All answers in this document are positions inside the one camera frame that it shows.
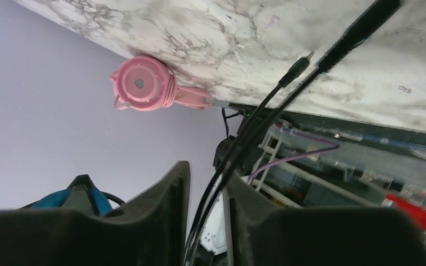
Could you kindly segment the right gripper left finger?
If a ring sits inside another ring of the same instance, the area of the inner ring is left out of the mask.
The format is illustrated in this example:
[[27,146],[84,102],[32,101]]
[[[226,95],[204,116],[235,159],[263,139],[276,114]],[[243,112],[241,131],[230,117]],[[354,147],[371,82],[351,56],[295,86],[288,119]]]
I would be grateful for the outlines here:
[[182,265],[190,164],[105,216],[74,209],[0,211],[0,265]]

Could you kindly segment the pink headphones with cable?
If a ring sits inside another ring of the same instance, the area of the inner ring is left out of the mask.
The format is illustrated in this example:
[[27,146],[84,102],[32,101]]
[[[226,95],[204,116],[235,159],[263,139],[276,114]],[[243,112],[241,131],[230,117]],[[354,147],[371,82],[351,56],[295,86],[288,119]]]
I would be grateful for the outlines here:
[[127,60],[110,79],[115,94],[114,107],[118,110],[154,111],[174,103],[203,110],[214,102],[206,89],[179,85],[175,74],[164,63],[146,55]]

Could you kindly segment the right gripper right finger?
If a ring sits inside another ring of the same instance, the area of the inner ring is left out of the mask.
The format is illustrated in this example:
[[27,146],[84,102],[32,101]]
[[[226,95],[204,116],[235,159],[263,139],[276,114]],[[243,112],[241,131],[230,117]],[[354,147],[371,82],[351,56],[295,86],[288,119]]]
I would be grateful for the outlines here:
[[426,265],[420,231],[388,207],[284,208],[227,177],[234,265]]

